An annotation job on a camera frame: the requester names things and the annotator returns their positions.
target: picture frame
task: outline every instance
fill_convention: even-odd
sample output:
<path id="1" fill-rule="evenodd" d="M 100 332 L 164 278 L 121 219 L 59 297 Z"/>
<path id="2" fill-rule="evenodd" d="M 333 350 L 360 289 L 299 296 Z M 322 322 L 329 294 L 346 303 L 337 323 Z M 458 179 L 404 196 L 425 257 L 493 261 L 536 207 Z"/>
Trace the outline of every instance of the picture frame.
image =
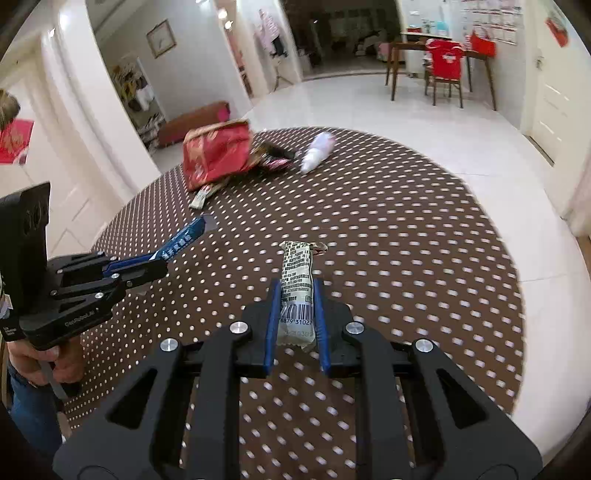
<path id="1" fill-rule="evenodd" d="M 168 20 L 164 20 L 156 25 L 147 33 L 146 37 L 155 59 L 177 46 L 177 41 L 174 38 L 173 30 L 170 28 Z"/>

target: white tiled floor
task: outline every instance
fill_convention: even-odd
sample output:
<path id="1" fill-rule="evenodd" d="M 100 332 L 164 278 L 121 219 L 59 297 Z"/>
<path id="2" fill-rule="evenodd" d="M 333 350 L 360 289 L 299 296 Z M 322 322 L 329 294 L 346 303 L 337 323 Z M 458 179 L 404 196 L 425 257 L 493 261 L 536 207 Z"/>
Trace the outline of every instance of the white tiled floor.
<path id="1" fill-rule="evenodd" d="M 347 54 L 328 60 L 326 63 L 313 67 L 304 77 L 306 80 L 338 75 L 368 74 L 386 72 L 386 63 L 375 57 L 355 57 Z"/>
<path id="2" fill-rule="evenodd" d="M 183 143 L 177 143 L 170 147 L 156 150 L 152 154 L 152 160 L 160 170 L 160 173 L 166 173 L 171 168 L 176 167 L 183 161 Z"/>
<path id="3" fill-rule="evenodd" d="M 247 118 L 255 130 L 319 125 L 382 135 L 468 184 L 519 269 L 527 347 L 513 419 L 546 454 L 577 426 L 591 397 L 591 281 L 575 239 L 544 193 L 551 168 L 485 105 L 468 99 L 460 110 L 457 97 L 445 99 L 442 92 L 433 107 L 422 82 L 404 76 L 397 101 L 390 102 L 384 78 L 304 82 L 268 95 Z M 175 158 L 180 162 L 180 150 Z"/>

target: brown bench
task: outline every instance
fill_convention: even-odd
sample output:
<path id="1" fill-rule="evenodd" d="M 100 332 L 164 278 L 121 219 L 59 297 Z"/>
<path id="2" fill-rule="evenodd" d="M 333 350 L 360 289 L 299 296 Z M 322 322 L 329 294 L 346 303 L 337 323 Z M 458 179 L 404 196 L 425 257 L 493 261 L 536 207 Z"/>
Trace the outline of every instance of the brown bench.
<path id="1" fill-rule="evenodd" d="M 168 147 L 182 142 L 190 130 L 227 122 L 228 120 L 230 120 L 230 105 L 228 102 L 215 102 L 193 112 L 185 113 L 164 124 L 158 132 L 158 143 L 160 148 Z"/>

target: metal screw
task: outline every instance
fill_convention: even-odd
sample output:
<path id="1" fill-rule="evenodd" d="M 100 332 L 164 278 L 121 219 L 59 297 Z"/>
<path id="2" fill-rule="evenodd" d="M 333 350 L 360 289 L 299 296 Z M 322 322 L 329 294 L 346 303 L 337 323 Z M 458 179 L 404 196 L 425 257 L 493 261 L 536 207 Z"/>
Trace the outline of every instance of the metal screw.
<path id="1" fill-rule="evenodd" d="M 160 342 L 160 349 L 163 352 L 172 352 L 178 348 L 178 340 L 174 338 L 167 338 Z"/>
<path id="2" fill-rule="evenodd" d="M 430 340 L 424 338 L 417 340 L 415 346 L 419 352 L 423 353 L 429 353 L 431 350 L 433 350 L 433 343 Z"/>
<path id="3" fill-rule="evenodd" d="M 230 325 L 230 331 L 238 335 L 239 333 L 244 333 L 248 330 L 248 324 L 245 322 L 234 322 Z"/>
<path id="4" fill-rule="evenodd" d="M 363 326 L 363 323 L 350 322 L 345 327 L 345 330 L 347 330 L 351 335 L 358 335 L 360 333 L 363 333 L 365 327 Z"/>

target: barcode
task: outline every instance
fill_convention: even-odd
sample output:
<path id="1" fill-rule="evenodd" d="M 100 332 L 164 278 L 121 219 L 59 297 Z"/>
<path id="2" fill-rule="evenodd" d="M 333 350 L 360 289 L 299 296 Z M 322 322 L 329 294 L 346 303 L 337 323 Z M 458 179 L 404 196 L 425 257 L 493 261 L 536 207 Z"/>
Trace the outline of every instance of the barcode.
<path id="1" fill-rule="evenodd" d="M 291 303 L 283 307 L 282 319 L 288 320 L 311 320 L 312 305 L 310 303 Z"/>

